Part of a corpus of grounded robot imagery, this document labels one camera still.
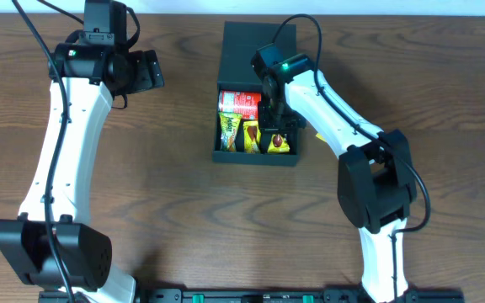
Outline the green yellow snack bar wrapper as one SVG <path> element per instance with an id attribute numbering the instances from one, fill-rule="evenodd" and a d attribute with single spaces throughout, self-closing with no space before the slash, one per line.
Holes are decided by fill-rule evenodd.
<path id="1" fill-rule="evenodd" d="M 220 112 L 221 143 L 220 148 L 224 152 L 235 152 L 237 132 L 242 115 L 237 113 Z"/>

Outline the red snack can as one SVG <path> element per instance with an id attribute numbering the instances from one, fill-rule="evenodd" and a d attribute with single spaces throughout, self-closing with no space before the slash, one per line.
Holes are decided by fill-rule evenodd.
<path id="1" fill-rule="evenodd" d="M 261 99 L 260 93 L 221 90 L 218 96 L 218 110 L 240 114 L 243 120 L 256 120 Z"/>

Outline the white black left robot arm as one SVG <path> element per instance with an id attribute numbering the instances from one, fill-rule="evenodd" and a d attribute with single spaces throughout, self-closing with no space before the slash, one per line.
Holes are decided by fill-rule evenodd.
<path id="1" fill-rule="evenodd" d="M 163 86 L 154 50 L 61 43 L 51 56 L 51 112 L 33 183 L 18 215 L 0 220 L 0 252 L 43 300 L 133 302 L 136 280 L 90 227 L 99 138 L 116 96 Z"/>

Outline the black box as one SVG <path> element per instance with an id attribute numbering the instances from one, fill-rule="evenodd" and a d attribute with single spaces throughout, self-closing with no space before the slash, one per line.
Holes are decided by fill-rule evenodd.
<path id="1" fill-rule="evenodd" d="M 269 44 L 280 26 L 268 23 L 245 23 L 226 21 L 217 89 L 260 93 L 262 83 L 251 67 L 251 59 L 256 50 Z M 260 153 L 250 154 L 243 150 L 243 127 L 239 126 L 236 136 L 235 152 L 223 151 L 221 144 L 221 122 L 216 117 L 216 133 L 212 160 L 214 162 L 236 163 L 245 165 L 270 165 L 294 167 L 300 157 L 299 131 L 287 135 L 290 145 L 288 153 L 268 154 L 270 134 L 263 134 L 260 140 Z"/>

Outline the yellow chocolate cake packet top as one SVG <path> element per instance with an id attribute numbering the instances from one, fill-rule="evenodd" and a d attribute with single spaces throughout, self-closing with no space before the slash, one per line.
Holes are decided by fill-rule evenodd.
<path id="1" fill-rule="evenodd" d="M 287 141 L 287 137 L 281 134 L 272 135 L 267 152 L 271 154 L 289 153 L 290 145 Z"/>

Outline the yellow Apollo cake packet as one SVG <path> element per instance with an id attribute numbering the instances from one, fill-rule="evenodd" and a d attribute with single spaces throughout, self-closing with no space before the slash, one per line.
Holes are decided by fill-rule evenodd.
<path id="1" fill-rule="evenodd" d="M 247 120 L 243 122 L 244 151 L 246 153 L 260 153 L 261 133 L 257 120 Z"/>

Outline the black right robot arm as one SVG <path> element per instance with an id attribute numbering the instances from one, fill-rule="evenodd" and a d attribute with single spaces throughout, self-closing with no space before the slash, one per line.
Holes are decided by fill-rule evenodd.
<path id="1" fill-rule="evenodd" d="M 374 302 L 400 298 L 408 283 L 399 232 L 416 198 L 407 139 L 353 111 L 306 55 L 285 59 L 275 48 L 262 49 L 251 64 L 263 85 L 261 131 L 287 133 L 311 124 L 321 133 L 338 159 L 338 202 L 360 234 L 363 289 Z"/>

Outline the yellow Julies snack packet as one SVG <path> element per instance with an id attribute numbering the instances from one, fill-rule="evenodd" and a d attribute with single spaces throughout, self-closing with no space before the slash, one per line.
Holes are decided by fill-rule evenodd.
<path id="1" fill-rule="evenodd" d="M 316 138 L 323 141 L 323 142 L 327 142 L 326 139 L 319 133 L 316 134 Z"/>

